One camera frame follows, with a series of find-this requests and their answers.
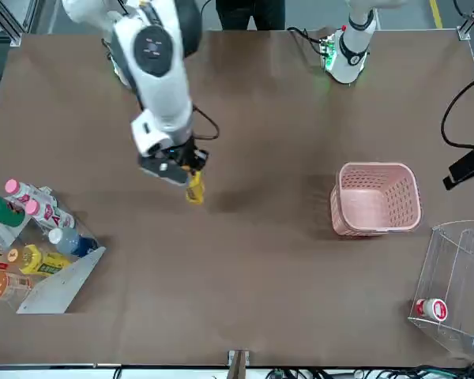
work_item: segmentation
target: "pink basket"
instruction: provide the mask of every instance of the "pink basket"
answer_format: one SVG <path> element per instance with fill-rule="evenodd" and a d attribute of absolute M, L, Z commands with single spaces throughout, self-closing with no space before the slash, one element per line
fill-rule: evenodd
<path fill-rule="evenodd" d="M 346 163 L 330 195 L 339 235 L 412 231 L 421 220 L 416 179 L 402 163 Z"/>

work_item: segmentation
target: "black pants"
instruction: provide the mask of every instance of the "black pants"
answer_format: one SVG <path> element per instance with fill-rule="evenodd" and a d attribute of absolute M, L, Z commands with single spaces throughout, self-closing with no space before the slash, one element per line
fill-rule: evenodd
<path fill-rule="evenodd" d="M 246 30 L 251 16 L 258 30 L 284 30 L 284 0 L 216 0 L 223 30 Z"/>

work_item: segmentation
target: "blue bottle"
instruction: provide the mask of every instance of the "blue bottle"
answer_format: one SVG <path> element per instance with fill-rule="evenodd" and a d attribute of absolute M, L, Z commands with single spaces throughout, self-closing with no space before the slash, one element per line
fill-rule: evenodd
<path fill-rule="evenodd" d="M 82 237 L 72 227 L 56 227 L 49 232 L 49 241 L 56 246 L 56 250 L 65 255 L 75 255 L 82 258 L 91 250 L 98 248 L 93 238 Z"/>

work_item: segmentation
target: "bottle cap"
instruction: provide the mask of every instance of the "bottle cap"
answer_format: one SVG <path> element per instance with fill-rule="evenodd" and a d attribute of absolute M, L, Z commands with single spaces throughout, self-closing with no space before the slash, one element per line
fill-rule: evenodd
<path fill-rule="evenodd" d="M 59 227 L 56 227 L 55 229 L 49 232 L 48 237 L 49 237 L 49 242 L 52 243 L 53 245 L 56 245 L 62 240 L 63 231 Z"/>
<path fill-rule="evenodd" d="M 8 194 L 14 195 L 18 193 L 20 189 L 19 182 L 16 179 L 9 179 L 6 183 L 6 192 Z"/>
<path fill-rule="evenodd" d="M 29 200 L 28 203 L 26 203 L 24 210 L 28 215 L 36 215 L 39 213 L 40 210 L 40 204 L 37 200 Z"/>
<path fill-rule="evenodd" d="M 7 253 L 7 261 L 15 263 L 19 261 L 20 252 L 18 249 L 12 249 Z"/>

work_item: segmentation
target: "clear acrylic stand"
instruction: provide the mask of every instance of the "clear acrylic stand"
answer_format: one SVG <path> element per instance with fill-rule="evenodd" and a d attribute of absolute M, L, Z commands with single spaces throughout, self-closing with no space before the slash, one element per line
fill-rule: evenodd
<path fill-rule="evenodd" d="M 429 298 L 446 302 L 445 321 L 417 313 L 416 302 Z M 454 356 L 474 358 L 474 221 L 433 229 L 408 319 Z"/>

